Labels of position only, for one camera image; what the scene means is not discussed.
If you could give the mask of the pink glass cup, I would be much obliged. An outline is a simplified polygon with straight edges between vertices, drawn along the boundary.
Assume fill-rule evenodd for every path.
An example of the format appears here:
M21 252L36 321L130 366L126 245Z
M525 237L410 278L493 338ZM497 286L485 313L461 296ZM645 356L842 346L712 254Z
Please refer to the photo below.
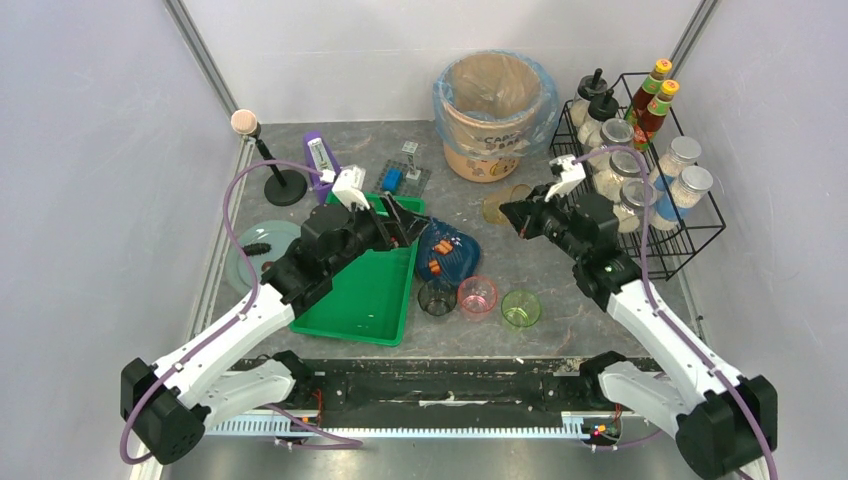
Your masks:
M497 305L499 293L495 283L485 276L472 276L458 287L458 306L469 321L486 318Z

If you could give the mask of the tall bead jar silver lid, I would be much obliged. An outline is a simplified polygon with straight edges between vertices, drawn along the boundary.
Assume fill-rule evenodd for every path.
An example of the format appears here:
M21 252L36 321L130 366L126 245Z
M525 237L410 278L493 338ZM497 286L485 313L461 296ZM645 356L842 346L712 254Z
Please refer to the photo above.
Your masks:
M654 205L650 225L663 231L675 229L708 193L713 182L712 174L703 167L691 165L684 168Z

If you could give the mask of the glass rice jar front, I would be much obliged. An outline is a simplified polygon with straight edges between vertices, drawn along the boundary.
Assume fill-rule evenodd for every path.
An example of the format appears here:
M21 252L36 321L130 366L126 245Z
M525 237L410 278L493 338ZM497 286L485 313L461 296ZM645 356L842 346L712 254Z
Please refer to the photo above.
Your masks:
M619 201L613 205L618 218L618 233L627 234L642 230L647 221L645 211L652 210L659 199L659 191L652 183L641 179L626 180L619 190Z

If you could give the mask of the amber glass cup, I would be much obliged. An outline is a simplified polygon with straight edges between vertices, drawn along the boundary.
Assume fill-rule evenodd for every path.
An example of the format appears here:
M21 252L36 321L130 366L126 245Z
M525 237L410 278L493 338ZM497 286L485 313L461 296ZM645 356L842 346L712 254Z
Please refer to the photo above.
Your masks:
M502 188L488 196L482 203L482 215L485 222L494 225L508 225L509 220L501 212L500 206L525 199L533 188L527 184L518 184Z

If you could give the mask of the sauce bottle yellow cap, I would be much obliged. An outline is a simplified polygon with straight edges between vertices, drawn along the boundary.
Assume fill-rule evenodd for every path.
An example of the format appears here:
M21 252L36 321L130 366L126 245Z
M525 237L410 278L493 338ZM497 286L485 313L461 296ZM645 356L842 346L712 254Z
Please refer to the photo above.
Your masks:
M640 116L644 113L648 103L660 91L662 83L672 70L672 62L668 58L661 58L655 62L653 70L644 79L639 89L632 97L632 102L626 112L624 119L633 127L636 127Z
M646 110L640 116L634 128L633 146L638 151L645 151L656 132L661 129L670 111L674 96L680 90L676 80L666 79L660 91L648 103Z

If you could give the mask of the round glass rice jar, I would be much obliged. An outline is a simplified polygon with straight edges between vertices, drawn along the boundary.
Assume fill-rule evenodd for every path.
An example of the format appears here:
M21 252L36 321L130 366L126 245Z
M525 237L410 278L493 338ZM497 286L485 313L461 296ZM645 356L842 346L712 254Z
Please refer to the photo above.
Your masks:
M581 127L580 133L584 136L583 146L590 152L616 145L632 146L634 140L633 126L620 118L611 118L603 123L590 119Z

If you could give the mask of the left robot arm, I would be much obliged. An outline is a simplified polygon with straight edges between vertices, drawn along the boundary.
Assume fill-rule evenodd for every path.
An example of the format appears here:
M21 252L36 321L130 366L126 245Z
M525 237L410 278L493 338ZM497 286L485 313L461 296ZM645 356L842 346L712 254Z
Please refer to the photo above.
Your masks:
M140 358L120 374L122 459L162 465L190 452L206 431L255 407L290 399L309 374L287 352L238 374L227 370L262 340L304 315L332 290L333 278L369 251L412 246L428 216L402 207L390 194L377 211L361 194L315 207L300 235L261 280L222 318L187 344L148 364ZM135 434L148 452L126 448Z

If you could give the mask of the black-lid shaker jar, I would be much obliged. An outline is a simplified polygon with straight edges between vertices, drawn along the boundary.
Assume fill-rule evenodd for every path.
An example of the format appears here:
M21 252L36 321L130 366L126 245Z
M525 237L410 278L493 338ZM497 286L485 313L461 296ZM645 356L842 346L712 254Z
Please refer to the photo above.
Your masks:
M615 118L618 111L619 102L614 96L613 88L596 95L590 101L587 114L578 131L578 140L585 150L601 144L600 131L603 123Z
M592 74L581 78L569 109L569 118L575 128L583 125L591 101L607 89L608 82L603 77L602 68L596 68Z

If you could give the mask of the green glass cup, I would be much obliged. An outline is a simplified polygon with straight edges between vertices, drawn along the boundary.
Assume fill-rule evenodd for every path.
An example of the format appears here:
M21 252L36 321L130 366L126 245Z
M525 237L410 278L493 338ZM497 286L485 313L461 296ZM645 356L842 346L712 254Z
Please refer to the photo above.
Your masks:
M509 291L501 302L501 315L512 327L529 328L534 326L541 316L542 308L538 296L528 290Z

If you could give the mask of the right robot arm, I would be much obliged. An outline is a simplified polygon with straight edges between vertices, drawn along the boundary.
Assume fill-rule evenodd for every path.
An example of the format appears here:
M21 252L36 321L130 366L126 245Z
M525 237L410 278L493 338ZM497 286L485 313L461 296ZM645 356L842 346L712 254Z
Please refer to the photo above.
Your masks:
M566 207L553 189L541 185L499 209L520 237L543 236L571 257L581 292L624 326L666 375L643 372L610 351L581 365L590 388L672 437L702 479L754 465L777 478L775 387L724 361L661 300L646 272L618 247L618 218L609 199L590 193Z

